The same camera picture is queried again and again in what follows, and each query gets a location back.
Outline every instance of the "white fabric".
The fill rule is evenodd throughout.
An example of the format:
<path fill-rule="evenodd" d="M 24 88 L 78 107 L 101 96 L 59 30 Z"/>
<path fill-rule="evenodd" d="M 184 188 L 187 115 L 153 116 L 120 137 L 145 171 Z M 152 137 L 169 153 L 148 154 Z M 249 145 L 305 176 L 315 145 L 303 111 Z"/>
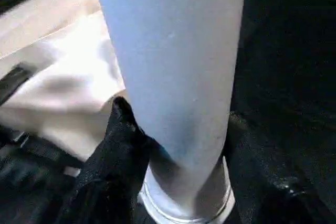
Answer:
<path fill-rule="evenodd" d="M 86 160 L 104 136 L 109 101 L 124 94 L 102 13 L 0 59 L 0 76 L 21 61 L 39 72 L 0 107 L 0 123 L 45 137 Z"/>

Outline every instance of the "cardboard tube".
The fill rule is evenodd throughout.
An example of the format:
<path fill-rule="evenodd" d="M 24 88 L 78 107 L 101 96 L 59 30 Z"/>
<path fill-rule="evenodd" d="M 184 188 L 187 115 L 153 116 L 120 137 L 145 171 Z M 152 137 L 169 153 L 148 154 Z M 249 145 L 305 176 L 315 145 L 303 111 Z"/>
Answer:
<path fill-rule="evenodd" d="M 144 204 L 158 223 L 227 216 L 219 161 L 243 0 L 100 0 L 135 117 L 162 150 Z"/>

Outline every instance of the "white cylinder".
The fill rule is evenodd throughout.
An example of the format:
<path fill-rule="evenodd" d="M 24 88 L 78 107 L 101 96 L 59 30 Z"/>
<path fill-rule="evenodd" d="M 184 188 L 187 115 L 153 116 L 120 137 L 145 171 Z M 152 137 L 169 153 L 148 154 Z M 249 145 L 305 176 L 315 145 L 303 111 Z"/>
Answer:
<path fill-rule="evenodd" d="M 218 159 L 243 0 L 100 3 L 137 122 L 163 147 L 145 178 L 148 212 L 159 223 L 216 219 L 230 190 Z"/>

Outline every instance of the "beige surface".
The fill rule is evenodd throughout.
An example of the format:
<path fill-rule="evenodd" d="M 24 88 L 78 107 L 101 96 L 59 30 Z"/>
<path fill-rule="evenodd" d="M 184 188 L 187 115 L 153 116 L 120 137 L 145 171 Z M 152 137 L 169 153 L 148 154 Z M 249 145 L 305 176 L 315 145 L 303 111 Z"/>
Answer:
<path fill-rule="evenodd" d="M 125 96 L 98 0 L 28 0 L 0 17 L 0 27 L 0 78 L 22 61 L 38 69 L 0 107 L 0 124 L 45 137 L 86 160 L 104 136 L 111 100 Z"/>
<path fill-rule="evenodd" d="M 99 9 L 98 0 L 27 0 L 0 16 L 0 58 Z"/>

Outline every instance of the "black surface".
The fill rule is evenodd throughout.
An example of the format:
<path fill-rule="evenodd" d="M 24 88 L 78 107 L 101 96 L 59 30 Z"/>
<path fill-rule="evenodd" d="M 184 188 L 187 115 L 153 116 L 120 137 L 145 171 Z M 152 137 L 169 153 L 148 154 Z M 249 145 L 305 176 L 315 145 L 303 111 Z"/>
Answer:
<path fill-rule="evenodd" d="M 283 148 L 336 214 L 335 0 L 249 1 L 245 19 L 257 25 L 241 31 L 232 110 Z"/>

